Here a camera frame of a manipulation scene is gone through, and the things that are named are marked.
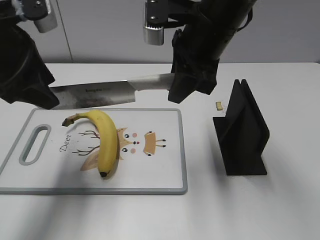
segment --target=kitchen knife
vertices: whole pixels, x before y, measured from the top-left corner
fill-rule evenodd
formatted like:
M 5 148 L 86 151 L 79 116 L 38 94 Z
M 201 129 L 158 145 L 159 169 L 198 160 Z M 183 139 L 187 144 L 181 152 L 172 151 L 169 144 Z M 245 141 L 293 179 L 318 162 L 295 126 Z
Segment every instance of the kitchen knife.
M 135 91 L 169 90 L 174 77 L 174 73 L 165 73 L 122 81 L 50 87 L 60 102 L 53 109 L 82 109 L 135 102 Z

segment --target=deer antler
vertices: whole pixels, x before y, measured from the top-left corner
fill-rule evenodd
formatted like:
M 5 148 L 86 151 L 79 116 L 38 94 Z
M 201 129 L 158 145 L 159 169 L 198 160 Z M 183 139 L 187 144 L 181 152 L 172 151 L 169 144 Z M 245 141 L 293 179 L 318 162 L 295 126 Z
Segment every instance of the deer antler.
M 91 147 L 91 146 L 88 146 L 88 149 L 91 149 L 89 151 L 83 151 L 83 150 L 79 150 L 77 149 L 76 151 L 73 151 L 72 153 L 73 154 L 78 154 L 79 156 L 87 156 L 89 155 L 90 153 L 92 153 L 95 149 L 99 148 L 99 146 L 95 146 L 95 147 Z
M 82 134 L 81 136 L 94 135 L 91 137 L 92 139 L 100 139 L 100 136 L 95 131 L 92 131 L 92 130 L 87 130 L 85 132 L 79 132 L 79 134 Z

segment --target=cutting board handle hole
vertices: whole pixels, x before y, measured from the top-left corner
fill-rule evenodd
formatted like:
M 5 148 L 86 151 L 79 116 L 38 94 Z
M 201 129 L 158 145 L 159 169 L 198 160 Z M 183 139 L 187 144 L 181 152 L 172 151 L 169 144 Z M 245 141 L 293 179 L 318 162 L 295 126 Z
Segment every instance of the cutting board handle hole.
M 33 129 L 19 157 L 21 165 L 31 165 L 39 159 L 50 131 L 51 126 L 47 124 L 38 125 Z

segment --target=table surface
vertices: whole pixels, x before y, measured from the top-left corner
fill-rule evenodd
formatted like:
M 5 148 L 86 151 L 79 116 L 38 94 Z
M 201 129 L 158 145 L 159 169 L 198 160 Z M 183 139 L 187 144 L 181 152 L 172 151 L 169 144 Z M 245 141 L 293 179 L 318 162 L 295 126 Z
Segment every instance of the table surface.
M 169 64 L 48 64 L 52 86 L 167 73 Z M 266 176 L 226 176 L 212 117 L 235 79 L 247 79 L 270 130 Z M 181 110 L 185 195 L 0 195 L 3 240 L 315 240 L 320 235 L 320 64 L 220 64 L 208 96 L 181 104 L 165 90 L 136 93 L 123 108 Z M 0 102 L 0 159 L 34 106 Z

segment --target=banana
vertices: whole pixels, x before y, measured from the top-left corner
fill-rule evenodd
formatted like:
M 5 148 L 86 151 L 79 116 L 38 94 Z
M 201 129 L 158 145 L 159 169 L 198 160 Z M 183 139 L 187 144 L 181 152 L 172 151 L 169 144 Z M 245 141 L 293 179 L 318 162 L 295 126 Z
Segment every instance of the banana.
M 118 135 L 116 126 L 109 115 L 100 110 L 76 113 L 67 117 L 63 121 L 62 126 L 68 127 L 74 124 L 76 120 L 83 118 L 89 119 L 97 127 L 100 134 L 100 150 L 97 165 L 101 177 L 105 178 L 113 169 L 117 159 Z

